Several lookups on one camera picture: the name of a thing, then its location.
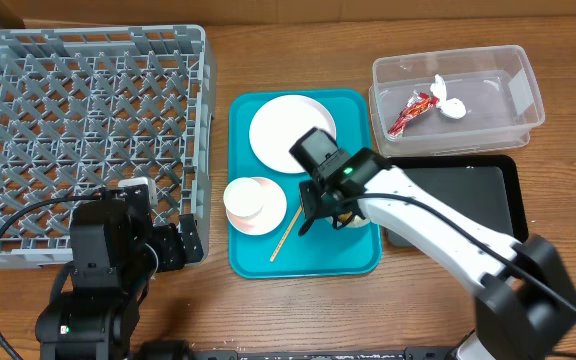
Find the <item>white paper cup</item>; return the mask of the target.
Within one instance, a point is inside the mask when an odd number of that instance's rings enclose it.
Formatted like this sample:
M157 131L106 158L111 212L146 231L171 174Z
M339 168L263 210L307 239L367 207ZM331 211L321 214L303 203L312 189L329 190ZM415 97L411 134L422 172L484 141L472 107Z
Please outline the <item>white paper cup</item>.
M262 187L253 178L237 178L231 181L223 193L225 208L234 216L250 218L257 215L262 207Z

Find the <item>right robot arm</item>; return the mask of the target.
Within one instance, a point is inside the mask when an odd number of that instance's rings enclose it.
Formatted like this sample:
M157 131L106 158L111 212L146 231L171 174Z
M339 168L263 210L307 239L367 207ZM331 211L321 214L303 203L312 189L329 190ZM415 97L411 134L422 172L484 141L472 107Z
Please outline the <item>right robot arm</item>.
M474 298L474 331L454 359L544 359L576 324L576 289L546 239L521 242L489 229L416 185L391 160L349 154L312 128L291 147L308 173L301 183L305 234L315 220L336 229L360 217L400 235L452 274Z

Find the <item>grey bowl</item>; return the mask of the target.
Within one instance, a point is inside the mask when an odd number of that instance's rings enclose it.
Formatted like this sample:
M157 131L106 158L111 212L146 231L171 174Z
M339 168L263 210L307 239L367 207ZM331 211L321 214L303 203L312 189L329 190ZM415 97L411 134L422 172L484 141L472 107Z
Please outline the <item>grey bowl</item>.
M326 220L335 228L335 229L340 229L340 228L344 228L344 227L349 227L349 228L359 228L359 227L363 227L366 226L370 223L369 220L364 219L363 217L361 217L360 215L355 215L354 213L353 217L351 219L349 219L347 222L344 223L340 223L337 221L337 217L340 215L337 215L335 218L333 217L327 217Z

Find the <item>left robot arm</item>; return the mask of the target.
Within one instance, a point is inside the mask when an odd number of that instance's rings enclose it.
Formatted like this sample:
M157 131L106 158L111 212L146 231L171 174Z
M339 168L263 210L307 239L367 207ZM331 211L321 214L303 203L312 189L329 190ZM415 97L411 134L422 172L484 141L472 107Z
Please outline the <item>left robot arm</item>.
M154 225L153 179L124 179L71 214L72 261L55 279L35 335L43 359L127 359L151 278L204 257L197 222Z

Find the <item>white tissue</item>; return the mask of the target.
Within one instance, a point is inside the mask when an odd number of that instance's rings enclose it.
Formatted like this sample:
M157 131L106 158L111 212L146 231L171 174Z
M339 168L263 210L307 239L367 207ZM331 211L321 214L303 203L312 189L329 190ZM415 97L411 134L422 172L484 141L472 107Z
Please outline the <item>white tissue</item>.
M451 119L461 119L467 114L467 109L460 99L447 97L446 83L439 74L434 76L430 91L437 99L436 107L444 116Z

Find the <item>red snack wrapper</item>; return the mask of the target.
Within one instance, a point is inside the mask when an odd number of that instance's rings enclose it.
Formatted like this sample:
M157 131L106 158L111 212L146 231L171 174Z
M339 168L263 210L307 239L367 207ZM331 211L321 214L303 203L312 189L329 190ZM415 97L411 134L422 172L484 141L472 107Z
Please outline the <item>red snack wrapper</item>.
M394 137L401 137L411 120L434 108L438 103L439 99L434 95L414 91L394 124L388 130L388 134Z

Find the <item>brown food scrap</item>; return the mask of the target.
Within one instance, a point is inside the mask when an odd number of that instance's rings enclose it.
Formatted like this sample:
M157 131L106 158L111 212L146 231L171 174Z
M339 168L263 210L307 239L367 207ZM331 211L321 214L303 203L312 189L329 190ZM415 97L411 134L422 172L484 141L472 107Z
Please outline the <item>brown food scrap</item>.
M348 221L349 219L351 219L352 217L353 217L353 214L352 214L352 213L340 214L340 215L337 217L337 221L340 222L340 223L344 223L344 222L347 222L347 221Z

